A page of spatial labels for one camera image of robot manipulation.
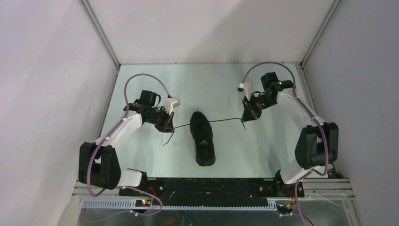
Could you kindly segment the black shoe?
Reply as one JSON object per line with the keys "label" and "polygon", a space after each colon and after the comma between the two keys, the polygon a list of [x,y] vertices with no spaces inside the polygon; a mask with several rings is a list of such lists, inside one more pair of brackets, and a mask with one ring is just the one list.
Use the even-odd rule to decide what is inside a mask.
{"label": "black shoe", "polygon": [[190,132],[195,144],[195,160],[202,167],[215,163],[213,131],[206,116],[195,111],[190,118]]}

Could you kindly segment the black shoelace end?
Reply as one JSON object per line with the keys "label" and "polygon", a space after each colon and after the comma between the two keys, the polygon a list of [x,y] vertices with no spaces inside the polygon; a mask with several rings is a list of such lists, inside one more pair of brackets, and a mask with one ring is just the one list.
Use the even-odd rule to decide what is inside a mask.
{"label": "black shoelace end", "polygon": [[186,126],[189,126],[189,124],[184,124],[184,125],[180,125],[180,126],[175,127],[174,131],[170,135],[169,139],[162,146],[165,146],[165,145],[167,145],[170,142],[170,140],[172,139],[172,137],[173,137],[173,135],[174,135],[174,133],[176,132],[177,129],[182,128],[182,127],[186,127]]}
{"label": "black shoelace end", "polygon": [[223,122],[223,121],[232,121],[232,120],[239,120],[240,123],[242,124],[244,130],[247,130],[247,129],[246,129],[246,126],[245,126],[245,124],[244,124],[244,121],[243,121],[241,118],[239,118],[239,117],[227,118],[227,119],[219,119],[219,120],[212,120],[212,121],[209,121],[209,122],[210,122],[210,123],[211,123],[211,122]]}

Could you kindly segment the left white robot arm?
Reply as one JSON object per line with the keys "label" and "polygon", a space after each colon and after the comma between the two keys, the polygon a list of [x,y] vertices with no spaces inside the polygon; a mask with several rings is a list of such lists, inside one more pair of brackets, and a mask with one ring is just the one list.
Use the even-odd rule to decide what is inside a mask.
{"label": "left white robot arm", "polygon": [[131,135],[144,123],[154,125],[162,133],[174,132],[174,108],[180,105],[176,97],[168,96],[162,106],[156,106],[160,95],[143,90],[140,98],[123,109],[117,124],[105,135],[80,146],[78,180],[84,184],[113,190],[130,186],[137,196],[147,194],[149,184],[143,172],[123,167],[118,155]]}

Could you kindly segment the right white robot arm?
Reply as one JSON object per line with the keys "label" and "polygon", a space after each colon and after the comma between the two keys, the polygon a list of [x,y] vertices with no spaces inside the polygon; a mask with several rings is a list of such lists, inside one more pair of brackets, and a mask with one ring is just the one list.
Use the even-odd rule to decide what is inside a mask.
{"label": "right white robot arm", "polygon": [[273,185],[275,194],[285,197],[292,192],[292,184],[310,173],[317,173],[320,167],[327,171],[328,165],[337,160],[339,128],[334,122],[326,122],[305,104],[292,81],[281,81],[272,72],[262,76],[261,83],[263,92],[253,92],[248,82],[239,84],[238,91],[245,94],[241,120],[258,120],[264,109],[279,105],[300,131],[295,159],[277,173],[281,179]]}

